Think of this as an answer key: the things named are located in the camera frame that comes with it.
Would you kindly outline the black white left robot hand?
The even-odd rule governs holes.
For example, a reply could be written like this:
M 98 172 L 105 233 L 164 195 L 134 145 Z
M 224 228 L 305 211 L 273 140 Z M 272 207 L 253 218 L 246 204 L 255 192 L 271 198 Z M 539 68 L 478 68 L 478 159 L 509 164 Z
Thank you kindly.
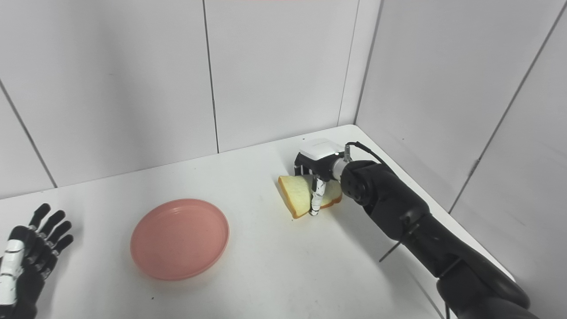
M 16 226 L 1 254 L 0 317 L 34 319 L 37 301 L 59 256 L 74 241 L 63 210 L 41 204 L 26 226 Z

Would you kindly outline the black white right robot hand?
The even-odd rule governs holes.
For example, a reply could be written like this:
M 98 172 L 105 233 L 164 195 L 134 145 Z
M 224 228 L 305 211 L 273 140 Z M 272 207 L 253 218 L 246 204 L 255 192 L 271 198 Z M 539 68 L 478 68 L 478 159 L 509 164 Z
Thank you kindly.
M 327 184 L 341 180 L 347 163 L 344 146 L 328 139 L 304 140 L 294 161 L 294 173 L 312 176 L 310 215 L 320 212 Z

